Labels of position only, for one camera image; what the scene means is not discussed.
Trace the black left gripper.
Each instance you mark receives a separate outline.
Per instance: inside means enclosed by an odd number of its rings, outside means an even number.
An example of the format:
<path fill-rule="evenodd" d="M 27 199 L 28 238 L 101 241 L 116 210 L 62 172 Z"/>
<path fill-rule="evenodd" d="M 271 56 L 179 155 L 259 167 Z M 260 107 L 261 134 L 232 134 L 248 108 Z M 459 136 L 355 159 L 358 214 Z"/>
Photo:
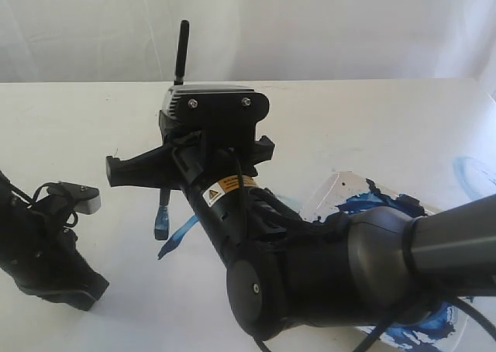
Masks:
<path fill-rule="evenodd" d="M 1 269 L 25 295 L 88 312 L 109 282 L 76 248 L 72 198 L 47 193 L 60 182 L 47 182 L 29 196 L 1 175 Z"/>

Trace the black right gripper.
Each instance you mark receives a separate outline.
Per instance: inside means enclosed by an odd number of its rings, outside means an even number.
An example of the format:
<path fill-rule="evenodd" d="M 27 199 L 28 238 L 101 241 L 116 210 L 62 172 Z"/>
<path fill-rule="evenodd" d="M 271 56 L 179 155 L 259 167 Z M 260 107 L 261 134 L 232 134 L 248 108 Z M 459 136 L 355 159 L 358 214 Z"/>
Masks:
<path fill-rule="evenodd" d="M 270 257 L 271 227 L 261 215 L 270 208 L 253 178 L 275 143 L 263 135 L 247 148 L 209 148 L 204 138 L 197 132 L 128 160 L 108 155 L 109 185 L 181 189 L 220 258 Z"/>

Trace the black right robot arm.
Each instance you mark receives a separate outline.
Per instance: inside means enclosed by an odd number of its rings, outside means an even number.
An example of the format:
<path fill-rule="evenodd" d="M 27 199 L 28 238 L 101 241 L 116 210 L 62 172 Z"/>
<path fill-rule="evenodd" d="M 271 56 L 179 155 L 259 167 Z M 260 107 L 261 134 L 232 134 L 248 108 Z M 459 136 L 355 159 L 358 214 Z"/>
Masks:
<path fill-rule="evenodd" d="M 495 198 L 411 217 L 354 202 L 306 221 L 254 182 L 266 137 L 241 147 L 170 134 L 128 160 L 107 157 L 109 184 L 184 193 L 226 266 L 240 327 L 258 340 L 309 326 L 417 323 L 441 302 L 495 293 Z"/>

